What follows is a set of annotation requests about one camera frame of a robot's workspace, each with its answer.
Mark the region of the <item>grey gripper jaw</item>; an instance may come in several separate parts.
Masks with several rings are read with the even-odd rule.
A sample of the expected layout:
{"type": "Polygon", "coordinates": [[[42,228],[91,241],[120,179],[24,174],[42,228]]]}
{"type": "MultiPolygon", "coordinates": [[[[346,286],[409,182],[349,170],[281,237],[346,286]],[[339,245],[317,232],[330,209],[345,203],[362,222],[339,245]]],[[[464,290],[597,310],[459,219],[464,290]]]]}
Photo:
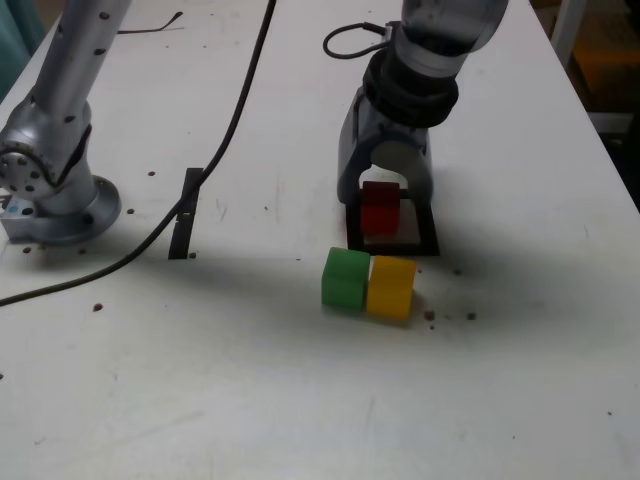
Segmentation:
{"type": "Polygon", "coordinates": [[[338,143],[337,196],[353,203],[361,174],[372,166],[370,153],[380,133],[379,118],[366,97],[355,97],[342,125],[338,143]]]}
{"type": "Polygon", "coordinates": [[[434,182],[428,144],[416,147],[399,141],[383,142],[375,148],[375,165],[402,176],[416,206],[431,205],[434,182]]]}

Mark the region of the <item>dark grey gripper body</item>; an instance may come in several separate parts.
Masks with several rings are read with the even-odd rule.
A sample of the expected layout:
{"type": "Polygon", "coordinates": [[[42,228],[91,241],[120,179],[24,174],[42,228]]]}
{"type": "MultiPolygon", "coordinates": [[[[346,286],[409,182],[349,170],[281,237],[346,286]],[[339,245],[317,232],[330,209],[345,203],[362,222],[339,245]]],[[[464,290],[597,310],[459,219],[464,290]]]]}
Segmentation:
{"type": "Polygon", "coordinates": [[[381,112],[364,97],[362,99],[362,137],[391,138],[400,136],[414,143],[428,143],[429,130],[414,128],[397,123],[381,112]]]}

